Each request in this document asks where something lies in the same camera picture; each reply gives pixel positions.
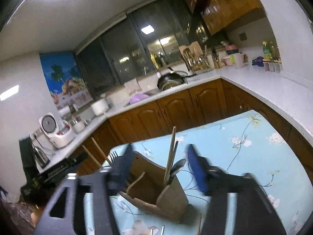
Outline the wooden chopstick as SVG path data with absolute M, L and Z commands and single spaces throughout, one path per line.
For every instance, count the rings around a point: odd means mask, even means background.
M 100 162 L 91 154 L 91 152 L 84 145 L 81 145 L 81 146 L 84 149 L 84 151 L 87 152 L 88 156 L 95 162 L 97 167 L 99 169 L 102 168 L 102 165 L 100 164 Z
M 93 152 L 95 154 L 95 157 L 97 161 L 103 165 L 103 163 L 106 163 L 106 165 L 109 165 L 108 157 L 105 154 L 104 150 L 100 147 L 100 145 L 97 143 L 94 137 L 91 137 L 92 146 L 93 146 Z

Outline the metal fork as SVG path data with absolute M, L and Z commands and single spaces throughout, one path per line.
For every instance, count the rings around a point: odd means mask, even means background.
M 116 151 L 111 151 L 108 154 L 108 163 L 110 166 L 112 166 L 113 162 L 119 157 Z

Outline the metal spoon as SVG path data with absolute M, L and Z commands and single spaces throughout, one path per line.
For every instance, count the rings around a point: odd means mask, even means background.
M 180 159 L 179 161 L 177 161 L 172 166 L 171 171 L 170 171 L 170 177 L 169 177 L 168 183 L 172 182 L 172 180 L 174 179 L 175 175 L 182 170 L 182 168 L 184 167 L 185 163 L 186 163 L 186 159 L 183 158 L 183 159 Z

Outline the dark kitchen window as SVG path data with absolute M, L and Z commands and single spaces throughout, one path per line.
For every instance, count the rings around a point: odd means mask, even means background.
M 78 67 L 96 97 L 132 79 L 182 60 L 180 46 L 208 40 L 199 15 L 184 0 L 156 0 L 140 7 L 87 44 L 77 55 Z

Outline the steel electric kettle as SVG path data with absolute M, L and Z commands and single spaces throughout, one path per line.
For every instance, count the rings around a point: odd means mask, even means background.
M 42 169 L 47 167 L 47 165 L 50 163 L 50 159 L 47 157 L 45 152 L 43 152 L 43 150 L 40 147 L 34 145 L 33 154 L 36 162 Z

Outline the wooden utensil holder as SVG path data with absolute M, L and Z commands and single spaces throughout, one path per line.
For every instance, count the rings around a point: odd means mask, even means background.
M 134 152 L 130 178 L 135 180 L 121 192 L 121 196 L 138 209 L 171 222 L 180 223 L 189 201 L 175 177 L 163 184 L 165 168 Z

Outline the white rice cooker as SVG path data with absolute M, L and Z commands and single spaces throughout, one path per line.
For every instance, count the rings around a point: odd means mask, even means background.
M 62 149 L 75 139 L 73 129 L 65 120 L 59 125 L 54 115 L 50 112 L 39 118 L 43 133 L 49 138 L 56 149 Z

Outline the small white cooker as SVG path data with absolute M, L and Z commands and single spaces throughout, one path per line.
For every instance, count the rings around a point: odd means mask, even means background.
M 79 116 L 73 117 L 69 123 L 76 134 L 80 134 L 86 128 L 85 121 L 83 121 Z

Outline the wooden cabinets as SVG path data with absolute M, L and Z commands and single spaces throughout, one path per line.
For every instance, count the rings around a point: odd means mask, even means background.
M 84 145 L 95 157 L 91 137 L 94 137 L 105 154 L 115 146 L 170 134 L 202 126 L 243 112 L 260 113 L 288 143 L 312 177 L 312 146 L 287 120 L 248 92 L 226 80 L 218 79 L 179 91 L 167 97 L 114 115 L 100 126 L 83 143 L 75 147 L 78 154 Z M 88 158 L 78 169 L 79 174 L 91 174 L 96 164 Z
M 185 0 L 192 13 L 200 14 L 211 35 L 245 14 L 261 9 L 260 0 Z

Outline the purple cutting mat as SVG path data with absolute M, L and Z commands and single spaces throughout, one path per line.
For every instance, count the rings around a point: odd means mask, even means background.
M 143 93 L 137 93 L 135 94 L 129 101 L 129 104 L 134 104 L 134 103 L 137 103 L 137 102 L 140 102 L 142 100 L 145 100 L 147 98 L 149 98 L 150 96 L 147 95 L 147 94 L 143 94 Z

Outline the black wok pan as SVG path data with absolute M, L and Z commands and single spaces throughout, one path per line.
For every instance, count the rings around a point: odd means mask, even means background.
M 175 87 L 185 83 L 187 78 L 196 76 L 196 73 L 187 73 L 183 70 L 173 70 L 171 67 L 167 67 L 170 70 L 169 73 L 162 74 L 159 70 L 156 71 L 157 75 L 157 88 L 160 91 L 164 91 L 167 85 L 173 84 Z

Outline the countertop utensil rack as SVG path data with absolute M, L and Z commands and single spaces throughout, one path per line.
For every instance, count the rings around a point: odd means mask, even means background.
M 210 69 L 207 57 L 197 41 L 192 42 L 189 46 L 179 46 L 179 51 L 189 72 L 194 73 Z

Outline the tropical beach poster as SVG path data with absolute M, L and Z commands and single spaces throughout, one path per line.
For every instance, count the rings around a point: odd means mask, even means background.
M 71 105 L 81 109 L 93 101 L 72 52 L 47 53 L 39 57 L 57 110 Z

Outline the pastel stacked bowls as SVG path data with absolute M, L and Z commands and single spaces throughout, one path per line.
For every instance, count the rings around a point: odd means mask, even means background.
M 239 52 L 236 45 L 226 45 L 226 56 L 222 58 L 222 61 L 227 65 L 235 69 L 241 69 L 248 65 L 246 54 Z

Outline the wooden upper cabinets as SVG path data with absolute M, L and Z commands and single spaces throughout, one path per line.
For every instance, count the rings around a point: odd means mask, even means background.
M 200 14 L 211 35 L 245 14 L 261 9 L 260 0 L 185 0 L 192 13 Z

